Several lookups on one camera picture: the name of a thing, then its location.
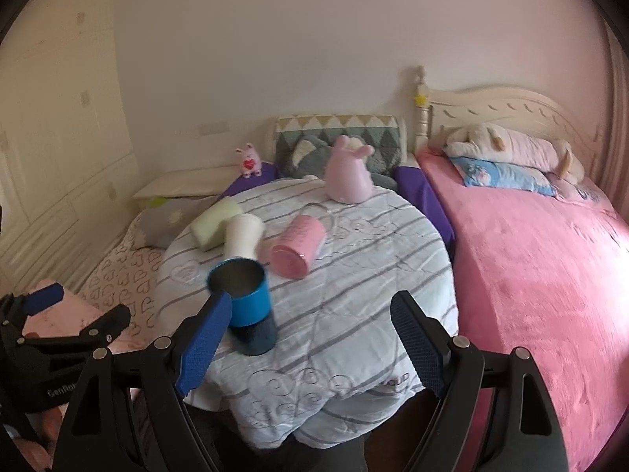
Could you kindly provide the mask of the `blue metal cup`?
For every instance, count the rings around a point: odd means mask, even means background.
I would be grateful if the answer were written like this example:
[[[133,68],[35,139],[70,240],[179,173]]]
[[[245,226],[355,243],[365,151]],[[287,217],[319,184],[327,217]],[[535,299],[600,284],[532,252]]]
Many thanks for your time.
[[[230,258],[211,269],[210,293],[224,291],[231,299],[229,332],[235,348],[247,356],[268,353],[277,342],[277,327],[265,268],[249,258]]]

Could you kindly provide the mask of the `white paper cup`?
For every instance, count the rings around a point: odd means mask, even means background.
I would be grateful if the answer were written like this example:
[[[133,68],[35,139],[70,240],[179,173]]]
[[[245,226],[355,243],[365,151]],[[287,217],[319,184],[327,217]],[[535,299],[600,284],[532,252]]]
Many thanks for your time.
[[[224,257],[257,259],[257,249],[265,232],[265,223],[258,216],[241,213],[227,224],[224,242]]]

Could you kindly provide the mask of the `heart pattern sheet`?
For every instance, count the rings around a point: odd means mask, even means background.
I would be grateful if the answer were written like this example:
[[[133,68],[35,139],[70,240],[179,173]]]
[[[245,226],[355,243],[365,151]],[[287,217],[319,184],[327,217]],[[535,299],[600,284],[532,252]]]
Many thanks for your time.
[[[164,250],[154,247],[134,248],[137,216],[126,234],[85,280],[82,297],[101,312],[118,304],[130,310],[130,324],[116,345],[123,350],[144,348],[154,338],[154,313],[158,271]]]

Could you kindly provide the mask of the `grey star pillow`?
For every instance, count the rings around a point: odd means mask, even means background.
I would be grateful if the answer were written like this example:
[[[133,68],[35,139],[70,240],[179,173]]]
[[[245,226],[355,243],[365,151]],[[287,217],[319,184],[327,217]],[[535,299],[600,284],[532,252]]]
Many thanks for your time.
[[[168,198],[157,207],[144,209],[132,226],[131,248],[168,248],[187,225],[216,201],[217,196]]]

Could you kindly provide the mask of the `cream wardrobe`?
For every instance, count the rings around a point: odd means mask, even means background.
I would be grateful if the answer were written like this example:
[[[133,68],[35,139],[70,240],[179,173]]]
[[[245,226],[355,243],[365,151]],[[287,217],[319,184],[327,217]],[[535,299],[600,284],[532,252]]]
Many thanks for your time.
[[[1,44],[1,290],[78,291],[124,236],[140,186],[113,0],[32,0]]]

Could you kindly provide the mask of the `striped light blue quilt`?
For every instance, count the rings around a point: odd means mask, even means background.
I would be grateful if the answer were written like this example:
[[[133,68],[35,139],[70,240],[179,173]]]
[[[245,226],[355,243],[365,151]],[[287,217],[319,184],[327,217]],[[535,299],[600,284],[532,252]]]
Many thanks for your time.
[[[320,180],[280,179],[237,195],[272,241],[303,212],[329,229],[301,280],[268,276],[278,339],[247,357],[229,339],[188,398],[229,410],[253,448],[295,438],[331,448],[374,430],[422,385],[390,318],[392,296],[413,295],[450,334],[458,331],[451,261],[427,216],[394,191],[376,188],[356,206],[330,200]]]

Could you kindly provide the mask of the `small pink plush toy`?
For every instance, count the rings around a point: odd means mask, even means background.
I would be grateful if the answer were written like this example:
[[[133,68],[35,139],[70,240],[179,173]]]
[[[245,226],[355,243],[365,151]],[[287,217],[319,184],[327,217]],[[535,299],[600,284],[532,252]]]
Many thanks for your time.
[[[252,143],[246,143],[243,148],[236,148],[235,153],[239,156],[239,167],[243,178],[262,175],[262,161]]]

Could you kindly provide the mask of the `light blue cartoon pillow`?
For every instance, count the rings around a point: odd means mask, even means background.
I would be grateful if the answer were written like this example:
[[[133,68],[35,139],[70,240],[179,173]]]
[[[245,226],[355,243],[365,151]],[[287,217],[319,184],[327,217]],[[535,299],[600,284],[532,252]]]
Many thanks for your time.
[[[464,185],[478,188],[512,189],[554,197],[557,190],[538,170],[511,163],[473,158],[450,158]]]

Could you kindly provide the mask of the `purple bed sheet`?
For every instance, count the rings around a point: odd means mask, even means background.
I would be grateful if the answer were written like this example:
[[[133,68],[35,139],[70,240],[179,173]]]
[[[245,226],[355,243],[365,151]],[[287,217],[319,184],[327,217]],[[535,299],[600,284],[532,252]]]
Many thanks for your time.
[[[218,200],[227,196],[235,196],[257,186],[270,183],[280,178],[280,172],[274,163],[263,162],[260,178],[245,179],[243,176],[231,183],[228,188],[220,193]],[[438,200],[427,176],[423,174],[417,165],[401,165],[392,171],[392,179],[397,182],[397,193],[406,199],[411,205],[422,212],[439,232],[442,241],[445,242],[449,258],[454,259],[456,248],[455,231],[446,216],[445,210]]]

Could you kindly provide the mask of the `grey plush cushion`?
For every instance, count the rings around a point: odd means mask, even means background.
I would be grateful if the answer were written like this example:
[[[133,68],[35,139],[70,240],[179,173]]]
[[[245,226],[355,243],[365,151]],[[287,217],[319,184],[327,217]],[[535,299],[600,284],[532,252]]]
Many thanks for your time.
[[[288,157],[285,166],[285,176],[296,179],[313,176],[323,179],[325,166],[332,152],[333,147],[316,136],[301,138]],[[380,156],[373,153],[373,155],[362,160],[375,185],[397,191],[398,183],[394,178],[379,171],[380,159]]]

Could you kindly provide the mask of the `long white plush dog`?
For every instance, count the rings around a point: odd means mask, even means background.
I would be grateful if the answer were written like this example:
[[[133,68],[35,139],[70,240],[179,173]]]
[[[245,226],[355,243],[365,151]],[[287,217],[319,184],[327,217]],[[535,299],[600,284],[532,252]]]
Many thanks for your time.
[[[564,138],[539,138],[492,123],[442,128],[441,137],[442,149],[451,158],[534,168],[571,184],[580,183],[585,177],[583,164]]]

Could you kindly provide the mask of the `pink rabbit toy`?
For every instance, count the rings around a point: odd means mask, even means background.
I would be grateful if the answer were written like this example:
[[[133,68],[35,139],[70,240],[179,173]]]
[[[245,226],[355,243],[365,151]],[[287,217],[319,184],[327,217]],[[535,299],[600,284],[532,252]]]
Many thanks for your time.
[[[337,138],[324,171],[326,193],[330,199],[356,205],[373,195],[374,185],[366,167],[366,159],[373,153],[371,145],[355,147],[349,136]]]

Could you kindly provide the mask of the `patchwork triangle pillow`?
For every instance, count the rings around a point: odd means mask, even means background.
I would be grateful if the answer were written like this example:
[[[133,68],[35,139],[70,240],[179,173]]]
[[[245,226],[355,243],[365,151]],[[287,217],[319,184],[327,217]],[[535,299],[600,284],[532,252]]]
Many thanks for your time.
[[[333,146],[339,135],[359,138],[374,148],[367,160],[370,171],[389,175],[407,158],[404,120],[389,114],[302,114],[280,116],[271,133],[274,163],[289,176],[292,152],[302,138],[317,138]]]

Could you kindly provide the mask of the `cream wooden headboard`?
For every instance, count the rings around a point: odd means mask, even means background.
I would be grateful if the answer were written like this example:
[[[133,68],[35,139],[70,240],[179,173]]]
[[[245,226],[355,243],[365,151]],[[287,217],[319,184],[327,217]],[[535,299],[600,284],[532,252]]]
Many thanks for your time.
[[[413,154],[442,146],[445,133],[453,128],[496,123],[526,132],[539,138],[563,138],[572,145],[585,174],[594,178],[602,153],[601,131],[587,131],[577,117],[550,97],[509,85],[472,87],[457,92],[436,90],[427,83],[427,71],[422,65],[413,69],[412,94],[427,95],[426,108],[414,108]]]

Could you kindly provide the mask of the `yellow star ornament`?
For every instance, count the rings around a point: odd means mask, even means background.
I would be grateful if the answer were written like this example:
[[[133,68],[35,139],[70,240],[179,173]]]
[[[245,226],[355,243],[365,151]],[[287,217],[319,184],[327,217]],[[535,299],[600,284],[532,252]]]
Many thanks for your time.
[[[417,108],[428,108],[430,106],[430,96],[427,94],[417,94],[414,100]]]

